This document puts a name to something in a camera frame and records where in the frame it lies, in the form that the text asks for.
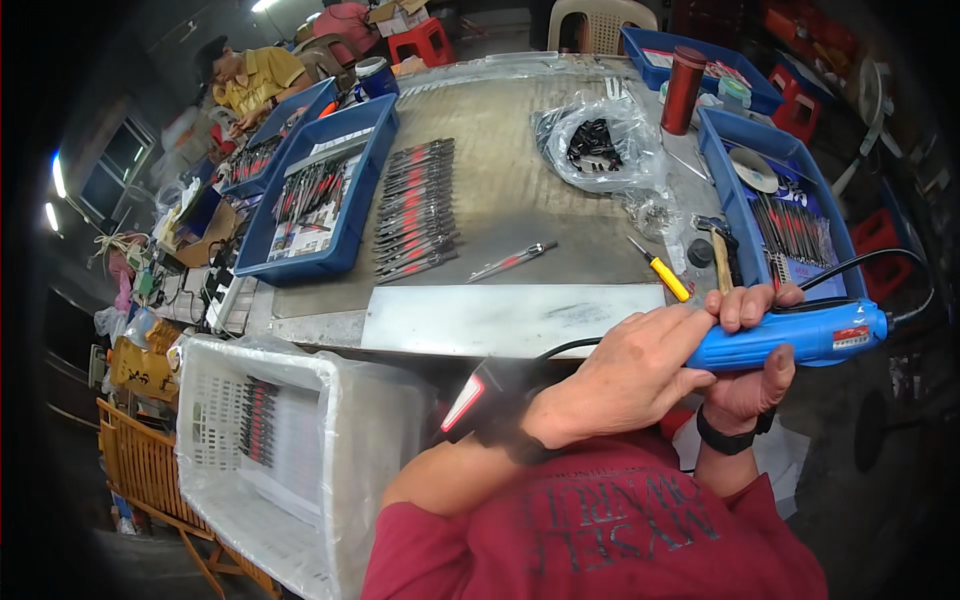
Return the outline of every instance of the fluorescent light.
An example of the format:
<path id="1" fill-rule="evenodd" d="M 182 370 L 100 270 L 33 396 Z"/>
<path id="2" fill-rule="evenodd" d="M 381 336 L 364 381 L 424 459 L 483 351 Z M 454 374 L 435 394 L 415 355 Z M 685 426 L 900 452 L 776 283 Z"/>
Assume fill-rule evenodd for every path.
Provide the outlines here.
<path id="1" fill-rule="evenodd" d="M 60 170 L 60 153 L 54 155 L 54 185 L 57 187 L 57 195 L 66 198 L 66 187 L 63 186 L 63 172 Z"/>
<path id="2" fill-rule="evenodd" d="M 269 9 L 275 2 L 276 0 L 260 0 L 259 2 L 253 5 L 253 8 L 251 9 L 251 11 L 264 12 L 267 9 Z"/>
<path id="3" fill-rule="evenodd" d="M 50 203 L 47 203 L 47 221 L 50 222 L 50 229 L 60 231 L 60 226 L 57 225 L 57 213 L 54 211 L 54 206 Z"/>

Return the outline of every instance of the red shirt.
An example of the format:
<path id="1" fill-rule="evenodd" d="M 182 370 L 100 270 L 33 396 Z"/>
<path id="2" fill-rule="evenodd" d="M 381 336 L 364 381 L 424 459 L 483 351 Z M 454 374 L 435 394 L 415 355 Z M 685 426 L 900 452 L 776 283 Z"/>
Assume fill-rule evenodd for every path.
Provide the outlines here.
<path id="1" fill-rule="evenodd" d="M 666 441 L 572 446 L 473 513 L 376 521 L 362 600 L 827 597 L 767 476 L 719 498 Z"/>
<path id="2" fill-rule="evenodd" d="M 326 34 L 340 34 L 361 54 L 365 53 L 380 39 L 376 26 L 374 25 L 373 31 L 370 31 L 365 24 L 369 11 L 368 7 L 355 2 L 328 6 L 320 16 L 314 19 L 313 35 L 320 37 Z M 355 60 L 353 54 L 343 44 L 331 45 L 330 51 L 340 64 Z"/>

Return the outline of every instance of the red light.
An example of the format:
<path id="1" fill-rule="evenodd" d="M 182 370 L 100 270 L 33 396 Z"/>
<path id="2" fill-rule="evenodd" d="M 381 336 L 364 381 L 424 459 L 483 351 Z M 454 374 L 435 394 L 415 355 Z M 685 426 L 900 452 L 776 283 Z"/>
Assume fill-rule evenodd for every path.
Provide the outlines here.
<path id="1" fill-rule="evenodd" d="M 446 414 L 444 422 L 440 425 L 440 428 L 447 432 L 453 427 L 454 424 L 463 416 L 467 411 L 467 408 L 473 404 L 480 395 L 483 394 L 484 385 L 480 381 L 480 378 L 473 374 L 470 376 L 470 379 L 467 381 L 467 385 L 464 386 L 463 391 L 457 396 L 457 399 L 453 402 L 453 407 L 450 409 L 450 412 Z"/>

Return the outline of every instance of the hammer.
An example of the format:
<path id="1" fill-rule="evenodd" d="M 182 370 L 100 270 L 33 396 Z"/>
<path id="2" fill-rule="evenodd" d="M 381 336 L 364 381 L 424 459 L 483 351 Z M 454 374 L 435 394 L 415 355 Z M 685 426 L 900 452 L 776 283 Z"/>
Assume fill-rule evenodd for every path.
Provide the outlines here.
<path id="1" fill-rule="evenodd" d="M 736 260 L 736 249 L 739 248 L 740 244 L 733 237 L 730 226 L 717 217 L 695 214 L 693 215 L 693 226 L 700 231 L 710 232 L 713 258 L 717 265 L 717 283 L 720 286 L 720 293 L 726 296 L 733 289 L 732 270 L 736 271 L 736 278 L 740 279 L 740 285 L 743 284 L 739 264 Z"/>

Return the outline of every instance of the blue mug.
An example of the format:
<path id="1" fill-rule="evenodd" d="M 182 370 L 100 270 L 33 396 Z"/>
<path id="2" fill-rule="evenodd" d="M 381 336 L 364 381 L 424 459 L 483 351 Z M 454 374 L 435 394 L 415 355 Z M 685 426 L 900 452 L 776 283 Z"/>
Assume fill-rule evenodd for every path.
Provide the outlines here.
<path id="1" fill-rule="evenodd" d="M 357 102 L 363 102 L 360 89 L 367 92 L 367 99 L 372 100 L 386 94 L 400 94 L 400 87 L 396 84 L 394 71 L 383 57 L 363 59 L 356 64 L 357 79 L 360 85 L 353 89 L 353 97 Z"/>

